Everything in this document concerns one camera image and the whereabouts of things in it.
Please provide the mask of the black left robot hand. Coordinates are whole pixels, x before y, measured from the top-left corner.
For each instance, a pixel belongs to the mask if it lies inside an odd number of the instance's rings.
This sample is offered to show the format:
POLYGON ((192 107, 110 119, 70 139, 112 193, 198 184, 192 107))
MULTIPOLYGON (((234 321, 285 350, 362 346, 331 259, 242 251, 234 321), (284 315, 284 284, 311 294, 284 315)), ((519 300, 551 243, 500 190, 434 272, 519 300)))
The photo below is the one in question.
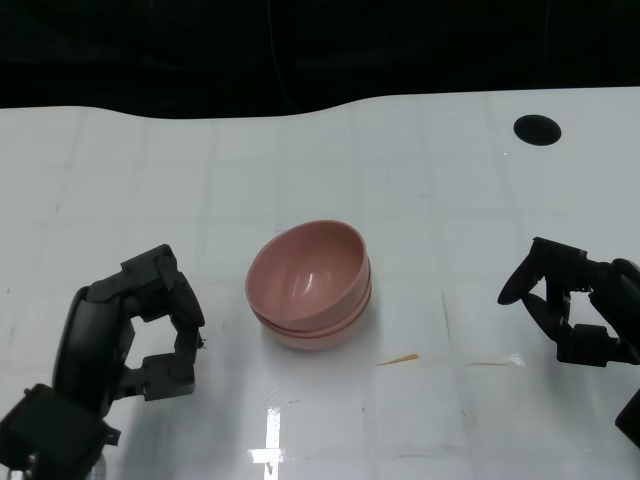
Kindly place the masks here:
POLYGON ((74 296, 60 340, 53 389, 100 418, 114 401, 147 401, 191 394, 205 320, 195 293, 167 244, 121 265, 120 272, 81 288, 74 296), (168 317, 176 331, 171 353, 148 356, 131 369, 133 318, 168 317))

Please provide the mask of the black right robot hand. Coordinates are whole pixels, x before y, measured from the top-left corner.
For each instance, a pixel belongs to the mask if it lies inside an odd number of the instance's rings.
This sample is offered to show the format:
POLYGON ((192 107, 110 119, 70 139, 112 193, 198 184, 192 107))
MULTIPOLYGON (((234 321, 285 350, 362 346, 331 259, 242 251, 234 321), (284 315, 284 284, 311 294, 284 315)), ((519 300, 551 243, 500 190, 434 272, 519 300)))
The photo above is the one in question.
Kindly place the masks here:
POLYGON ((562 363, 605 367, 639 363, 639 267, 625 259, 596 262, 587 252, 536 237, 498 296, 500 305, 521 301, 562 363), (604 326, 570 324, 571 294, 591 305, 618 334, 604 326))

